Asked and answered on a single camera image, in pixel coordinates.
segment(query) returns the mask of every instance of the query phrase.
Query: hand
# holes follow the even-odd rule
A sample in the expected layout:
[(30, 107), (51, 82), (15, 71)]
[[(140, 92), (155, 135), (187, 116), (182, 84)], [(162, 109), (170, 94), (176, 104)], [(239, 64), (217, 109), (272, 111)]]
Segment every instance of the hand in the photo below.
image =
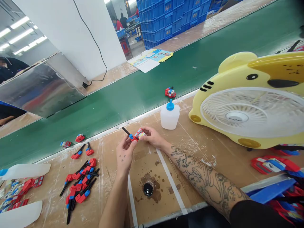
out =
[(142, 130), (147, 136), (141, 136), (141, 141), (149, 142), (152, 146), (162, 151), (165, 151), (168, 145), (170, 145), (154, 128), (142, 127)]
[(127, 175), (129, 173), (136, 144), (136, 140), (131, 142), (131, 139), (125, 136), (116, 147), (117, 174)]

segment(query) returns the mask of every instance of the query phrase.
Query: ceiling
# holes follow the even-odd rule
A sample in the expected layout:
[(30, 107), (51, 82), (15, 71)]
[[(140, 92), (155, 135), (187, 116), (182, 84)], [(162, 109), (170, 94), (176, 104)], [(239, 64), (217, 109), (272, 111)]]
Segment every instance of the ceiling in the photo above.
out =
[[(17, 22), (18, 20), (22, 19), (25, 16), (26, 15), (15, 5), (15, 3), (12, 0), (0, 0), (0, 31), (6, 28), (10, 28), (12, 24), (14, 24), (15, 22)], [(0, 38), (0, 46), (2, 46), (5, 43), (8, 43), (9, 40), (13, 39), (14, 37), (20, 35), (21, 33), (33, 27), (34, 24), (31, 22), (31, 20), (29, 20), (16, 29), (10, 28), (11, 32)], [(1, 54), (15, 57), (15, 55), (13, 54), (14, 52), (27, 46), (28, 44), (30, 44), (31, 42), (37, 40), (42, 36), (43, 33), (39, 30), (39, 28), (34, 29), (33, 32), (31, 32), (24, 38), (18, 40), (16, 43), (9, 44), (9, 47), (5, 48)]]

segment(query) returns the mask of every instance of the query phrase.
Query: fan ear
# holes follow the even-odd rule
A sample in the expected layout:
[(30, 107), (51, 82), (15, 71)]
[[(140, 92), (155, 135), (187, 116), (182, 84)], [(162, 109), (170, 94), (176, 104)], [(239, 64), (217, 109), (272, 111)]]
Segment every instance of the fan ear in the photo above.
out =
[(250, 61), (256, 60), (256, 54), (252, 52), (239, 52), (229, 56), (225, 59), (219, 66), (219, 73), (223, 73), (227, 70), (233, 69), (235, 67), (247, 64)]

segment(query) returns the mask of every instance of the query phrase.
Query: squeeze bottle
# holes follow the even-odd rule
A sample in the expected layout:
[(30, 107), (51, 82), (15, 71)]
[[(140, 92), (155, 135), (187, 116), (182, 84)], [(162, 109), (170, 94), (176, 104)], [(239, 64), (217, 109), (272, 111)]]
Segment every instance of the squeeze bottle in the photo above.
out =
[(180, 107), (172, 103), (172, 99), (168, 104), (161, 108), (161, 126), (164, 129), (174, 130), (180, 117)]
[(0, 180), (11, 180), (26, 177), (38, 177), (50, 171), (51, 164), (19, 164), (9, 169), (0, 170)]

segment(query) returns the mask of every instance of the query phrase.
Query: person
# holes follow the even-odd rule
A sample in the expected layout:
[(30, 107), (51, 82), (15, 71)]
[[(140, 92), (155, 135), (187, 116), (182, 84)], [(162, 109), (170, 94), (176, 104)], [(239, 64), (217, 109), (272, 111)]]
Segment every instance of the person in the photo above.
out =
[(114, 28), (116, 31), (120, 31), (120, 28), (123, 28), (122, 24), (120, 23), (119, 20), (115, 16), (111, 16), (111, 20), (113, 22)]
[[(207, 220), (211, 218), (214, 220), (211, 222), (202, 221), (202, 216), (199, 216), (194, 223), (190, 223), (189, 220), (189, 228), (191, 228), (190, 224), (204, 228), (293, 227), (271, 207), (250, 200), (240, 188), (223, 174), (167, 142), (155, 129), (142, 127), (142, 130), (147, 135), (141, 136), (141, 141), (149, 142), (152, 146), (162, 150), (198, 193), (224, 216), (218, 212), (206, 213)], [(132, 163), (133, 150), (137, 143), (136, 141), (131, 142), (130, 138), (125, 136), (116, 148), (117, 174), (101, 215), (100, 228), (124, 226), (128, 173)]]
[(138, 6), (136, 6), (136, 12), (135, 12), (135, 14), (132, 15), (132, 16), (135, 16), (135, 15), (137, 15), (137, 17), (139, 17)]
[[(27, 67), (29, 65), (18, 59), (0, 57), (0, 84)], [(0, 101), (0, 126), (25, 113), (26, 111), (22, 109)]]
[(120, 19), (119, 19), (120, 23), (122, 24), (123, 28), (126, 29), (127, 26), (127, 18), (124, 17), (123, 13), (120, 13)]

